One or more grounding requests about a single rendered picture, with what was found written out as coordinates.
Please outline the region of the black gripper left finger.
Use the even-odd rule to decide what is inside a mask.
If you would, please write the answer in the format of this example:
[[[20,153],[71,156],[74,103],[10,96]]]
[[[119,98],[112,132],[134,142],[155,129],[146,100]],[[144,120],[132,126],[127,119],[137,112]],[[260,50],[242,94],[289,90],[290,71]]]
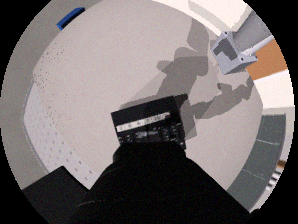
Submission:
[[[144,125],[142,131],[138,131],[139,143],[148,142],[148,128],[147,125]]]

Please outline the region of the black lighting desk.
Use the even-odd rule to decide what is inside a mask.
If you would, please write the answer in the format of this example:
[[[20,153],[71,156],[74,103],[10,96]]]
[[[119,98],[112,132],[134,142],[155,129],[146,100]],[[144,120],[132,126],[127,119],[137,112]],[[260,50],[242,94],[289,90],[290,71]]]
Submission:
[[[139,143],[138,131],[144,125],[151,125],[153,130],[158,130],[159,142],[174,141],[186,150],[173,95],[112,112],[111,117],[120,144]]]

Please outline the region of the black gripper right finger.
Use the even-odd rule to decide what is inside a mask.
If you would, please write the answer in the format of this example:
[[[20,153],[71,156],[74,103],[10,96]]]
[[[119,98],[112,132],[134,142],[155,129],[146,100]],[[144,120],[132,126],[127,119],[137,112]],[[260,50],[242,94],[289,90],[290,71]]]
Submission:
[[[153,130],[151,125],[147,125],[149,136],[148,136],[148,142],[158,142],[158,131]]]

